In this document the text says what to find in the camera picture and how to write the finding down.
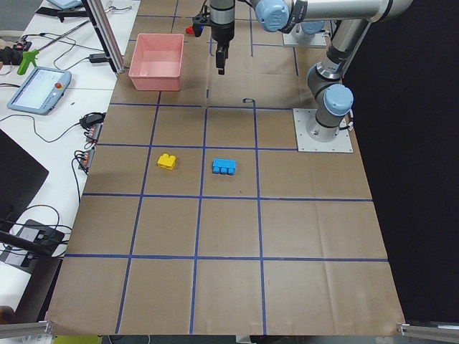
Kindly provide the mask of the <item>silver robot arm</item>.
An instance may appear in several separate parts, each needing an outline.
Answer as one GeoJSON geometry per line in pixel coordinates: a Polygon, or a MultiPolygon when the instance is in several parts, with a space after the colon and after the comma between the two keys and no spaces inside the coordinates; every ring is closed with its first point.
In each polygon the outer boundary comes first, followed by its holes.
{"type": "Polygon", "coordinates": [[[322,32],[325,27],[325,21],[303,21],[301,29],[304,34],[314,35],[322,32]]]}
{"type": "Polygon", "coordinates": [[[317,108],[340,85],[371,25],[404,13],[411,1],[205,1],[194,26],[210,32],[207,99],[212,114],[284,113],[317,108]],[[323,21],[331,29],[325,49],[286,47],[284,36],[323,21]]]}

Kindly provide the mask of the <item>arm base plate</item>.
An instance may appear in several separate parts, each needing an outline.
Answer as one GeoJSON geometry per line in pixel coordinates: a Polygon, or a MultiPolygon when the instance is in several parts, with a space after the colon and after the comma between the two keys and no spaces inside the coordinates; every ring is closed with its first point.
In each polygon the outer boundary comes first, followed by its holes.
{"type": "Polygon", "coordinates": [[[317,109],[293,108],[297,148],[302,153],[353,153],[349,129],[343,119],[336,128],[316,121],[317,109]]]}
{"type": "Polygon", "coordinates": [[[302,32],[301,23],[296,24],[289,34],[283,34],[283,45],[285,47],[325,48],[325,27],[318,34],[307,35],[302,32]]]}

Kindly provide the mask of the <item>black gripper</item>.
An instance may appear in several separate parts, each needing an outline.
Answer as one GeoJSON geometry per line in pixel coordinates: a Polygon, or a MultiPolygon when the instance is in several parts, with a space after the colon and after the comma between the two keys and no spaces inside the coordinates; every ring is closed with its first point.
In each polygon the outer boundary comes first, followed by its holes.
{"type": "Polygon", "coordinates": [[[223,75],[228,58],[228,43],[235,34],[235,0],[211,0],[209,8],[212,38],[218,43],[215,53],[216,68],[218,74],[223,75]]]}

